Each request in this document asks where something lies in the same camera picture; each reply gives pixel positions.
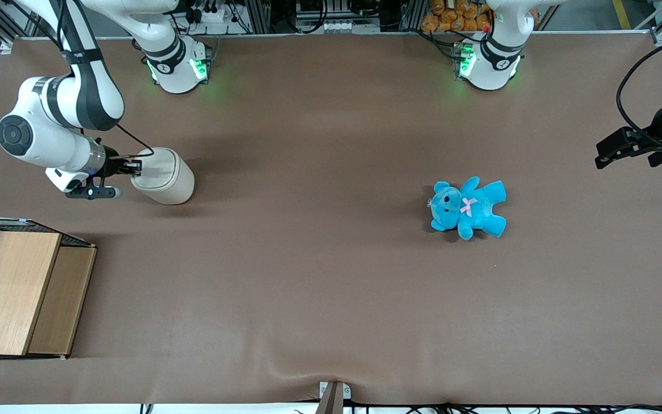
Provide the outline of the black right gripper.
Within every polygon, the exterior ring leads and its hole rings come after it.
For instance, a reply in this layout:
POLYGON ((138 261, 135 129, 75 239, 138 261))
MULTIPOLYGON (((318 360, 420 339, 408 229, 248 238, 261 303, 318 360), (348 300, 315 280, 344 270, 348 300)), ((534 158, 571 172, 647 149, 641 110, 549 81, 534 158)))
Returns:
POLYGON ((103 147, 105 161, 102 165, 102 177, 113 175, 141 175, 141 160, 121 158, 115 149, 103 147))

